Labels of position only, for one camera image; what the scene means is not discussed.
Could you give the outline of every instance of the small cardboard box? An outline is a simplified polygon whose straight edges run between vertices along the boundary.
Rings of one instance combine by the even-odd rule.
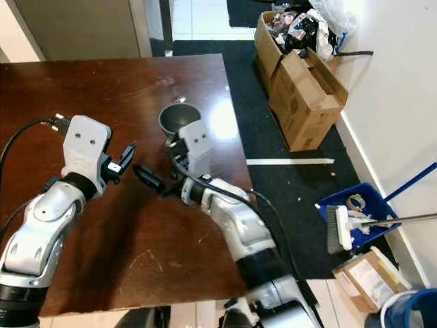
[[[333,270],[340,286],[362,312],[376,313],[394,294],[411,289],[389,259],[376,247]]]
[[[259,15],[257,29],[255,32],[255,48],[257,51],[256,64],[262,84],[270,95],[270,87],[274,80],[279,63],[289,55],[282,54],[276,45],[269,31],[267,22],[273,21],[278,12],[263,12]],[[335,72],[338,65],[338,57],[328,63],[328,67]]]
[[[279,64],[270,84],[270,108],[290,152],[315,150],[335,123],[348,92],[308,49],[309,58],[292,51]]]

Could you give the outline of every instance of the wooden table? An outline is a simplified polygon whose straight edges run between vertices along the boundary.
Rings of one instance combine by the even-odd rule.
[[[214,144],[213,173],[251,187],[220,55],[0,65],[0,144],[31,119],[83,114],[112,127],[108,153],[115,159],[136,140],[134,163],[167,177],[170,161],[157,119],[161,109],[177,101],[200,110]],[[45,126],[18,138],[3,169],[2,221],[35,197],[51,176],[60,175],[62,142]],[[219,299],[243,292],[236,265],[211,219],[176,197],[158,198],[129,169],[119,185],[110,184],[79,217],[42,314]]]

